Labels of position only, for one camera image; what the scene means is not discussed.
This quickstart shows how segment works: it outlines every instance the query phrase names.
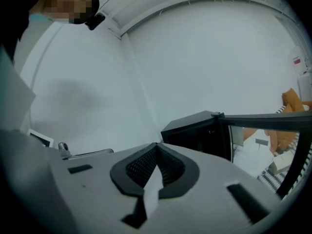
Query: black cabinet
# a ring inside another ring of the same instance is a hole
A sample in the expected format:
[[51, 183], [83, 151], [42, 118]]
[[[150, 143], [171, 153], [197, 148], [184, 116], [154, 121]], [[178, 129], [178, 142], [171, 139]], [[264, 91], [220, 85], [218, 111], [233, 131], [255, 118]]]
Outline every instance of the black cabinet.
[[220, 127], [214, 115], [203, 111], [171, 121], [161, 131], [164, 143], [223, 156]]

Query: black mesh holder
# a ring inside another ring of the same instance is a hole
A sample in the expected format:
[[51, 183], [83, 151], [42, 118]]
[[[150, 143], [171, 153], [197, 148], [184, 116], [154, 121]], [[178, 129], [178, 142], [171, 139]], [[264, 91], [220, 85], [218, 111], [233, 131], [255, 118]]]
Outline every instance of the black mesh holder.
[[153, 143], [116, 163], [110, 172], [111, 179], [121, 193], [140, 197], [156, 165], [164, 186], [159, 191], [160, 199], [184, 195], [199, 178], [199, 168], [193, 160], [161, 143]]

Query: black camera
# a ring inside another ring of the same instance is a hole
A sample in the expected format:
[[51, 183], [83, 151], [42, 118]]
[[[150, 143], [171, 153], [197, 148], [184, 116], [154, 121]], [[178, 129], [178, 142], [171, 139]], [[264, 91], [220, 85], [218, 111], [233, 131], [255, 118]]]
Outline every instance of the black camera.
[[85, 23], [85, 25], [88, 26], [89, 30], [94, 30], [104, 20], [105, 20], [105, 16], [99, 13], [99, 14], [96, 14], [94, 17], [92, 17], [90, 20], [88, 20]]

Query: person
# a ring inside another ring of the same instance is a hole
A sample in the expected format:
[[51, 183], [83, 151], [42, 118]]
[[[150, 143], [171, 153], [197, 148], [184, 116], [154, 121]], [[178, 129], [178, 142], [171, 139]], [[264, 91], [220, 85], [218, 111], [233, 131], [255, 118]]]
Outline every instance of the person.
[[99, 0], [1, 0], [1, 39], [13, 60], [18, 39], [29, 24], [29, 15], [42, 14], [65, 23], [86, 23], [97, 13]]

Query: black rectangular strip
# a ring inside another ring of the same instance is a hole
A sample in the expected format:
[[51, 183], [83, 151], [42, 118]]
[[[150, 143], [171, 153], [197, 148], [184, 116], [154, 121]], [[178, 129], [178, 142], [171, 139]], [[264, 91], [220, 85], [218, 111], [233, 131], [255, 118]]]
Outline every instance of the black rectangular strip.
[[252, 223], [255, 224], [269, 214], [269, 212], [240, 184], [230, 185], [227, 189]]
[[93, 167], [90, 165], [82, 165], [82, 166], [76, 166], [76, 167], [68, 168], [68, 171], [70, 174], [75, 174], [75, 173], [83, 172], [85, 170], [89, 170], [91, 168], [93, 168]]

